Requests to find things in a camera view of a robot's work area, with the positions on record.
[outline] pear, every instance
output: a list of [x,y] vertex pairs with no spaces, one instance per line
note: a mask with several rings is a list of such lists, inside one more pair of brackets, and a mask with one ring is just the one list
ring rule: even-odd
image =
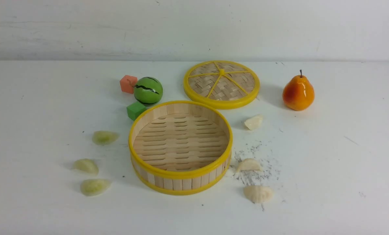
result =
[[307,109],[315,100],[315,90],[306,76],[294,76],[283,90],[284,104],[292,110],[302,111]]

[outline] orange cube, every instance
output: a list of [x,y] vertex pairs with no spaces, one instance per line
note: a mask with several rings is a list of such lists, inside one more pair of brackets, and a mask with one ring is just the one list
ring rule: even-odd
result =
[[133,87],[135,86],[137,81],[138,78],[136,78],[136,76],[125,75],[120,80],[120,88],[122,89],[123,92],[133,94]]

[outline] yellow rim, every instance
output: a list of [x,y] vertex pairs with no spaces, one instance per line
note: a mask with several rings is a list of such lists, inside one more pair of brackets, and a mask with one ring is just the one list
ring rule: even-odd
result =
[[[195,91],[193,91],[193,89],[191,89],[190,85],[188,84],[188,79],[190,77],[193,77],[193,76],[190,76],[190,73],[194,69],[196,69],[197,67],[203,66],[205,64],[210,64],[210,63],[214,63],[215,66],[218,68],[218,70],[219,70],[219,67],[217,66],[217,63],[230,63],[230,64],[235,64],[235,65],[238,65],[239,67],[244,68],[245,71],[236,71],[236,72],[249,72],[249,73],[251,73],[251,75],[253,76],[253,78],[255,80],[254,89],[248,94],[248,92],[245,92],[245,90],[242,87],[240,87],[235,81],[232,81],[232,79],[230,79],[230,77],[226,76],[225,75],[226,73],[225,73],[222,76],[231,80],[231,82],[234,82],[235,85],[237,85],[241,90],[243,90],[248,95],[246,95],[243,98],[240,98],[239,100],[224,100],[223,101],[223,100],[211,100],[209,98],[206,98],[204,96],[197,94]],[[218,75],[219,73],[206,73],[205,75],[211,75],[211,74]],[[184,76],[183,87],[184,87],[184,92],[193,101],[206,104],[206,105],[211,106],[215,109],[235,109],[235,108],[239,108],[239,107],[242,107],[242,106],[245,106],[245,105],[251,103],[257,97],[258,93],[260,92],[260,80],[258,79],[258,76],[250,68],[248,68],[242,64],[238,64],[238,63],[235,63],[232,61],[217,60],[217,61],[206,61],[206,62],[196,64],[195,66],[191,67]]]
[[157,187],[157,186],[149,183],[148,181],[144,180],[144,178],[141,175],[139,175],[139,173],[136,171],[134,165],[132,165],[132,167],[133,167],[133,170],[135,170],[136,176],[138,176],[138,178],[142,181],[142,183],[144,183],[146,186],[150,187],[151,189],[158,191],[160,193],[164,193],[164,194],[182,196],[182,195],[190,195],[190,194],[199,193],[201,191],[204,191],[204,190],[209,189],[210,187],[214,186],[219,180],[221,180],[223,178],[223,176],[225,175],[226,171],[229,168],[230,163],[231,163],[231,159],[229,159],[228,164],[227,164],[225,170],[222,172],[222,174],[220,174],[220,176],[218,176],[215,180],[213,180],[212,182],[209,182],[205,186],[202,186],[202,187],[197,188],[197,189],[180,190],[180,191],[163,189],[163,188]]
[[[131,140],[132,140],[132,133],[133,133],[133,129],[135,128],[135,125],[138,123],[138,121],[143,116],[145,116],[147,113],[149,113],[150,111],[152,111],[152,110],[154,110],[154,109],[156,109],[158,107],[165,106],[165,105],[168,105],[168,104],[182,104],[182,103],[183,104],[195,104],[195,105],[198,105],[198,106],[206,107],[206,108],[212,110],[213,112],[215,112],[217,115],[219,115],[221,119],[223,119],[223,121],[225,122],[225,124],[227,125],[227,127],[229,129],[229,141],[228,141],[228,145],[227,145],[225,151],[223,152],[223,154],[218,159],[216,159],[211,164],[209,164],[207,166],[204,166],[202,168],[193,170],[193,171],[166,171],[166,170],[159,169],[157,167],[153,167],[153,166],[147,164],[146,162],[144,162],[136,154],[135,149],[133,148],[133,144],[132,144]],[[212,108],[210,106],[207,106],[205,104],[194,102],[194,101],[182,100],[182,101],[170,101],[170,102],[166,102],[166,103],[162,103],[162,104],[156,105],[156,106],[146,110],[141,115],[139,115],[136,118],[136,120],[133,122],[132,127],[130,128],[129,138],[128,138],[128,146],[129,146],[131,157],[133,157],[135,159],[135,161],[138,163],[138,165],[141,166],[145,171],[147,171],[147,172],[149,172],[149,173],[151,173],[151,174],[153,174],[155,176],[158,176],[158,177],[174,179],[174,180],[181,180],[181,179],[200,177],[200,176],[202,176],[204,174],[207,174],[207,173],[211,172],[212,170],[217,168],[219,165],[223,164],[226,161],[226,159],[228,158],[229,153],[230,153],[230,151],[232,149],[232,139],[233,139],[233,137],[232,137],[231,126],[229,125],[229,123],[226,120],[226,118],[223,115],[221,115],[221,113],[219,113],[214,108]]]

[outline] white dumpling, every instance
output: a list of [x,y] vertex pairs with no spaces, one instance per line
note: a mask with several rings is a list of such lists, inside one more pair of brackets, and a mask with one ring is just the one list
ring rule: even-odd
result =
[[273,190],[270,187],[251,185],[244,188],[244,195],[253,203],[263,203],[272,199]]
[[258,114],[258,115],[253,116],[252,118],[247,119],[244,122],[244,125],[252,131],[252,130],[255,130],[261,126],[263,119],[264,119],[264,116],[262,114]]
[[240,171],[262,171],[260,163],[255,159],[244,159],[239,163],[235,174]]

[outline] woven bamboo lid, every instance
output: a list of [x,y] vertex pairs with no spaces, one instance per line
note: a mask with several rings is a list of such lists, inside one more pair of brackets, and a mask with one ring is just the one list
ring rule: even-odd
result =
[[231,61],[207,61],[184,76],[184,91],[193,101],[216,109],[234,109],[252,102],[260,90],[257,75]]

